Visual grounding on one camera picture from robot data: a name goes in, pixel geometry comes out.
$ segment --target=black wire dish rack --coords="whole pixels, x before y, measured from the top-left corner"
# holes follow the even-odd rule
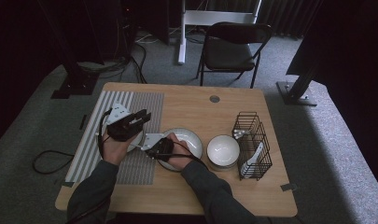
[[[260,180],[273,163],[264,126],[259,121],[257,113],[240,112],[232,129],[232,136],[235,137],[240,147],[237,161],[240,179],[256,178]]]

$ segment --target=placemat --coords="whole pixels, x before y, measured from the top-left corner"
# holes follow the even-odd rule
[[[151,113],[151,120],[144,125],[144,132],[160,132],[163,93],[102,91],[66,175],[66,182],[83,181],[91,174],[101,159],[96,133],[98,132],[102,115],[114,103],[122,104],[132,113],[146,109],[148,113]],[[139,148],[133,149],[128,152],[119,167],[117,184],[151,185],[153,183],[155,164],[156,162],[148,158],[145,152]]]

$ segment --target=gray carpet floor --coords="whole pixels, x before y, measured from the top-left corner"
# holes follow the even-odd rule
[[[265,94],[290,183],[298,186],[293,192],[298,215],[304,223],[378,223],[378,184],[326,87],[315,82],[309,87],[317,106],[285,105],[279,94],[277,81],[297,79],[286,76],[286,70],[300,43],[273,37],[263,51],[255,83]],[[153,39],[140,45],[147,51],[143,74],[148,83],[199,85],[195,74],[201,44],[188,41],[183,65],[177,64],[176,39],[169,46]],[[134,46],[133,56],[140,63],[144,52]],[[99,68],[93,63],[82,65]],[[124,70],[102,73],[92,95],[52,100],[50,96],[60,88],[66,73],[59,66],[45,77],[0,140],[0,223],[66,221],[65,212],[54,203],[68,166],[52,175],[40,175],[32,169],[32,161],[44,150],[74,154],[103,85],[137,82],[136,74],[134,63],[129,63]],[[248,88],[250,79],[249,73],[236,81],[227,74],[206,75],[204,85]],[[52,170],[68,160],[48,155],[37,166]],[[294,217],[260,217],[259,221],[300,223]]]

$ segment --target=person's right arm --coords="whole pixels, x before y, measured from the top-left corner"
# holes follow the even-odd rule
[[[187,146],[186,142],[178,141],[174,134],[168,137],[174,142]],[[173,152],[188,154],[178,144],[175,144]],[[168,162],[182,171],[182,176],[203,206],[204,215],[209,224],[258,223],[256,217],[232,197],[229,183],[208,171],[202,164],[189,158],[171,158]]]

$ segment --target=stand base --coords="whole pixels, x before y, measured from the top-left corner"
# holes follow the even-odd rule
[[[289,97],[289,92],[291,87],[294,85],[294,82],[276,82],[276,86],[279,89],[279,92],[284,99],[286,105],[311,105],[317,106],[316,101],[314,100],[311,92],[307,90],[307,92],[300,98],[300,99],[292,99]]]
[[[54,91],[51,99],[68,99],[70,95],[91,95],[95,88],[99,74],[87,75],[82,86],[74,87],[70,85],[69,76],[66,77],[59,90]]]

